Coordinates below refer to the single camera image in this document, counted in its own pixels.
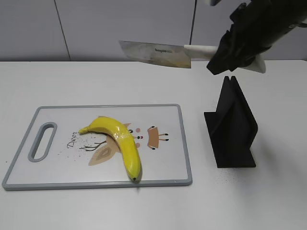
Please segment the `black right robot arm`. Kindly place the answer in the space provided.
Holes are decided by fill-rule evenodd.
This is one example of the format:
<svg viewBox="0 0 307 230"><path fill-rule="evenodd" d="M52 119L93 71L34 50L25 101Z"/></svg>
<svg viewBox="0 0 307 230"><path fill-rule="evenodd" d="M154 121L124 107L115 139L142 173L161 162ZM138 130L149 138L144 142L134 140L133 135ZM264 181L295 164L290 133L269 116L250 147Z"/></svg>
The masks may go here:
<svg viewBox="0 0 307 230"><path fill-rule="evenodd" d="M256 55L307 18L305 0L252 0L240 4L230 15L230 48L225 61L229 70L251 63Z"/></svg>

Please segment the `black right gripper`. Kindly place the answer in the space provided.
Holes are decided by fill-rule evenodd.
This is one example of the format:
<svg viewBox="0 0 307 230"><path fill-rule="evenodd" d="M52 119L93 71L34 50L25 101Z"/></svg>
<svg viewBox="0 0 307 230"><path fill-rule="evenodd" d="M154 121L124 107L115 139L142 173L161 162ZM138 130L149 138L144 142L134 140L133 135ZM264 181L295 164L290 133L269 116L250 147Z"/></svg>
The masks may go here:
<svg viewBox="0 0 307 230"><path fill-rule="evenodd" d="M280 38L280 2L252 0L241 3L230 15L231 27L226 31L207 69L217 75L227 70L247 67L257 54L272 47Z"/></svg>

